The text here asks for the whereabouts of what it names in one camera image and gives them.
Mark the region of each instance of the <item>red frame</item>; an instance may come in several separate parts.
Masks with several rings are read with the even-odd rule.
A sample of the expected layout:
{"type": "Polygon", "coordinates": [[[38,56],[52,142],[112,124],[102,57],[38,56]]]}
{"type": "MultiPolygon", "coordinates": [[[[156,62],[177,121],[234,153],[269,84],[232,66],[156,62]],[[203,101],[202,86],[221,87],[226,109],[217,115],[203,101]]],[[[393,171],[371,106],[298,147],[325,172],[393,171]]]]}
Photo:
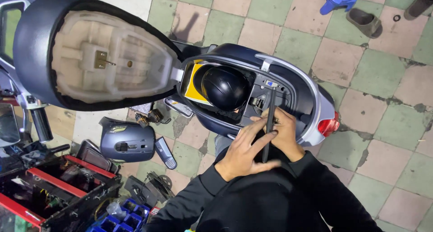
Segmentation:
{"type": "Polygon", "coordinates": [[[20,216],[25,221],[38,227],[39,230],[41,229],[40,224],[45,222],[44,218],[38,216],[37,214],[33,213],[32,211],[28,210],[27,208],[21,206],[19,203],[15,202],[14,200],[10,199],[9,197],[3,195],[2,193],[0,193],[0,205],[2,205],[4,208],[8,209],[9,211],[14,213],[15,215],[20,216]]]}
{"type": "Polygon", "coordinates": [[[108,178],[114,178],[114,177],[116,177],[115,174],[112,174],[112,173],[110,173],[110,172],[108,172],[108,171],[106,171],[104,169],[101,169],[100,167],[96,167],[95,165],[93,165],[91,163],[85,162],[85,161],[83,161],[81,159],[78,159],[76,157],[73,157],[71,155],[65,155],[64,158],[67,159],[67,160],[69,160],[69,161],[71,161],[71,162],[78,163],[81,166],[83,166],[85,168],[88,168],[88,169],[90,169],[92,171],[95,171],[98,174],[102,174],[102,175],[104,175],[104,176],[106,176],[108,178]]]}
{"type": "Polygon", "coordinates": [[[85,195],[87,195],[87,192],[82,191],[82,190],[80,190],[80,189],[78,189],[76,187],[73,187],[72,185],[69,185],[68,183],[63,182],[63,181],[61,181],[59,179],[56,179],[53,176],[51,176],[51,175],[43,172],[40,169],[31,168],[31,169],[28,169],[27,172],[29,172],[29,173],[31,173],[33,175],[36,175],[37,177],[39,177],[39,178],[45,180],[46,182],[49,182],[49,183],[51,183],[51,184],[53,184],[53,185],[55,185],[57,187],[59,187],[60,189],[63,189],[65,191],[71,193],[72,195],[78,196],[80,198],[83,197],[83,196],[85,196],[85,195]]]}

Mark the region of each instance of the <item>hand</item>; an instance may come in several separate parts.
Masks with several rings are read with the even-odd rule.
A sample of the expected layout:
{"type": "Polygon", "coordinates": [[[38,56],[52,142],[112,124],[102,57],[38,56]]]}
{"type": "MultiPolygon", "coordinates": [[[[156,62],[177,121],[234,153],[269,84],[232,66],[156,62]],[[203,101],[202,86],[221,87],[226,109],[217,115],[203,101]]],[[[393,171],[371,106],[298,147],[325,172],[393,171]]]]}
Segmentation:
{"type": "Polygon", "coordinates": [[[281,165],[279,160],[273,160],[267,163],[254,162],[254,157],[257,153],[277,136],[277,132],[273,131],[262,136],[251,145],[257,133],[265,125],[266,119],[262,119],[241,129],[230,145],[229,150],[227,150],[226,156],[215,164],[215,169],[225,181],[229,182],[231,179],[238,176],[260,173],[281,165]]]}
{"type": "MultiPolygon", "coordinates": [[[[251,117],[252,121],[268,120],[269,109],[263,111],[261,117],[251,117]]],[[[304,149],[296,143],[296,118],[287,113],[281,108],[275,109],[274,118],[278,119],[278,123],[274,124],[274,130],[278,131],[276,138],[272,140],[272,144],[284,152],[284,154],[292,162],[300,160],[304,155],[304,149]]]]}

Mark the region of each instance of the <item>sleeve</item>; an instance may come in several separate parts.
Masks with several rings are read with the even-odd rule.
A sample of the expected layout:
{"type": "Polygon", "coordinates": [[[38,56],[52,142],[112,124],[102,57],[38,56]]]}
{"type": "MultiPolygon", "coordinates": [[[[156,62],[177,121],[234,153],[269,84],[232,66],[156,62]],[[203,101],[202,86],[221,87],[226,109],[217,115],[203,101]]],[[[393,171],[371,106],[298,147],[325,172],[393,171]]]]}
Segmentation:
{"type": "Polygon", "coordinates": [[[189,229],[198,220],[204,207],[226,184],[227,182],[212,165],[171,198],[165,207],[143,227],[143,231],[183,232],[189,229]]]}
{"type": "Polygon", "coordinates": [[[333,232],[382,231],[353,193],[311,152],[306,151],[302,159],[288,166],[333,232]]]}

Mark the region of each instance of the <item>sticker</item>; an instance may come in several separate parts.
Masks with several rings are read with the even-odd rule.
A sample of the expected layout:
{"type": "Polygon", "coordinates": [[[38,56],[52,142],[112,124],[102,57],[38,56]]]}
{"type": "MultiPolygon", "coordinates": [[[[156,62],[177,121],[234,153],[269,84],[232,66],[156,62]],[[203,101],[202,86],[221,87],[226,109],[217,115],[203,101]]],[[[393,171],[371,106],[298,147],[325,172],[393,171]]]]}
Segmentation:
{"type": "Polygon", "coordinates": [[[278,87],[278,83],[272,82],[272,81],[268,81],[266,80],[266,85],[270,86],[270,87],[278,87]]]}

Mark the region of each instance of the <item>gray pants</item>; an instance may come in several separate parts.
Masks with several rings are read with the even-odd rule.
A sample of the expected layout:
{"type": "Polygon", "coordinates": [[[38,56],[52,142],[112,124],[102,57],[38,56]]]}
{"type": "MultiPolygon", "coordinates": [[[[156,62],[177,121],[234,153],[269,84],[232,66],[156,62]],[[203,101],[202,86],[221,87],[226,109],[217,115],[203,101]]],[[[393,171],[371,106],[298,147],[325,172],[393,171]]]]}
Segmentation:
{"type": "Polygon", "coordinates": [[[233,140],[222,136],[217,135],[215,137],[215,157],[218,157],[218,155],[228,146],[232,144],[233,140]]]}

